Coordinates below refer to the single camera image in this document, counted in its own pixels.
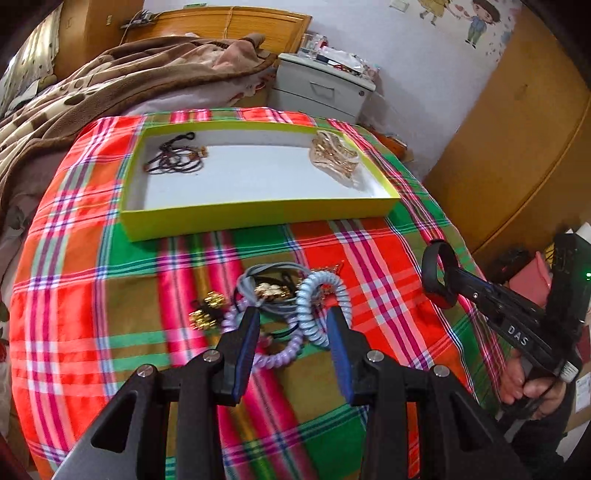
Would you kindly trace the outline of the person's right hand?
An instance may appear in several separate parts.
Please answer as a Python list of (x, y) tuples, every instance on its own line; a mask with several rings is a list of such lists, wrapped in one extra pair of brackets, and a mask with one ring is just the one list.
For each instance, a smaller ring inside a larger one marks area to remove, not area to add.
[(541, 420), (554, 413), (565, 398), (567, 385), (553, 378), (525, 380), (526, 374), (521, 363), (521, 353), (513, 349), (506, 361), (500, 380), (500, 400), (508, 405), (528, 397), (542, 399), (540, 406), (532, 415), (534, 420)]

